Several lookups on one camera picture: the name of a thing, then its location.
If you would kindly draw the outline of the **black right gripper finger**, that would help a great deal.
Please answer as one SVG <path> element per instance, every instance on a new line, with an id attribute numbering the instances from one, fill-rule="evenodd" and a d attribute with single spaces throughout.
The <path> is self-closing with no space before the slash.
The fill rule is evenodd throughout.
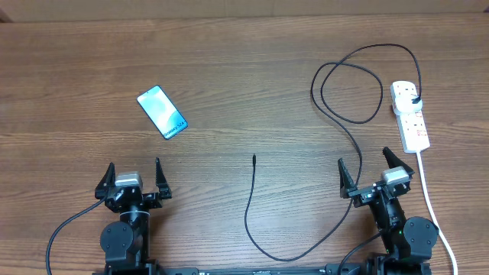
<path id="1" fill-rule="evenodd" d="M 414 174 L 414 170 L 406 163 L 404 163 L 400 158 L 398 158 L 389 147 L 384 147 L 382 153 L 390 169 L 402 167 L 409 176 L 412 176 Z"/>
<path id="2" fill-rule="evenodd" d="M 338 160 L 338 171 L 340 176 L 340 197 L 347 199 L 353 192 L 358 190 L 342 158 Z"/>

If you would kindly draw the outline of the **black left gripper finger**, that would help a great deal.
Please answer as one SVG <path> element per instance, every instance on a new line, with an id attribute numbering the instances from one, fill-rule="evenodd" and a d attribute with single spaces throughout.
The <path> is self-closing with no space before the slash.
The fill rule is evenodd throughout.
<path id="1" fill-rule="evenodd" d="M 108 195 L 110 189 L 115 185 L 115 165 L 111 162 L 108 165 L 104 176 L 95 188 L 95 198 L 103 199 Z"/>
<path id="2" fill-rule="evenodd" d="M 160 163 L 160 159 L 157 157 L 155 159 L 155 185 L 158 188 L 160 199 L 171 199 L 172 191 L 169 187 L 166 177 Z"/>

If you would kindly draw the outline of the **blue Samsung Galaxy smartphone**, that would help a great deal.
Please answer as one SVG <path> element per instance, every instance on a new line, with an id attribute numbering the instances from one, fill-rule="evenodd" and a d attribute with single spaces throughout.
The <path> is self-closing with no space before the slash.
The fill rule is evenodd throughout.
<path id="1" fill-rule="evenodd" d="M 154 86 L 139 95 L 137 102 L 166 140 L 188 127 L 187 120 L 160 86 Z"/>

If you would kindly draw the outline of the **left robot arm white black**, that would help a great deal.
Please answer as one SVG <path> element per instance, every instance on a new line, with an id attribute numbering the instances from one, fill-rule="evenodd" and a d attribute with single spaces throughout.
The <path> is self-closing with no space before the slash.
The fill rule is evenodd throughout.
<path id="1" fill-rule="evenodd" d="M 172 197 L 160 160 L 155 160 L 156 192 L 143 192 L 143 181 L 137 171 L 115 172 L 110 163 L 95 188 L 100 199 L 119 220 L 108 224 L 100 235 L 105 252 L 105 274 L 161 274 L 157 260 L 150 259 L 150 210 L 163 206 Z"/>

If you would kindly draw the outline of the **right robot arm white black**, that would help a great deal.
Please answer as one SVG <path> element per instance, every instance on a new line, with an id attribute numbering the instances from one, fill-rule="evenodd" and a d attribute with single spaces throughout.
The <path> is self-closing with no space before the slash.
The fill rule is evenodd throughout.
<path id="1" fill-rule="evenodd" d="M 427 218 L 405 216 L 398 198 L 410 191 L 414 171 L 388 147 L 383 149 L 383 155 L 389 168 L 381 174 L 379 181 L 363 189 L 354 184 L 344 161 L 338 160 L 340 196 L 350 199 L 356 208 L 368 206 L 378 233 L 353 248 L 337 267 L 328 267 L 327 271 L 337 274 L 386 275 L 432 272 L 427 261 L 432 257 L 439 227 Z M 383 254 L 372 254 L 362 264 L 348 262 L 354 253 L 378 238 L 384 244 Z"/>

